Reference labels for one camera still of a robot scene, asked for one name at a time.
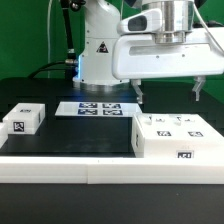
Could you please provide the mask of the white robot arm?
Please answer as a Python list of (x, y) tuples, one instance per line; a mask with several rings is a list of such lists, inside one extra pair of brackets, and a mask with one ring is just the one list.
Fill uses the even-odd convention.
[(105, 0), (87, 0), (75, 85), (109, 91), (130, 83), (143, 103), (143, 79), (193, 76), (198, 94), (208, 75), (224, 74), (224, 27), (195, 28), (196, 0), (125, 1), (141, 12), (123, 19)]

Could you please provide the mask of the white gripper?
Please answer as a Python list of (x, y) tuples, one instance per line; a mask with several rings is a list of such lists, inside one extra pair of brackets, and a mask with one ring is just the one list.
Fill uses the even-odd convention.
[(224, 73), (224, 27), (192, 27), (193, 10), (177, 8), (169, 16), (162, 8), (149, 8), (120, 21), (113, 47), (112, 74), (130, 79), (143, 103), (137, 79), (194, 78), (192, 92), (200, 100), (206, 75)]

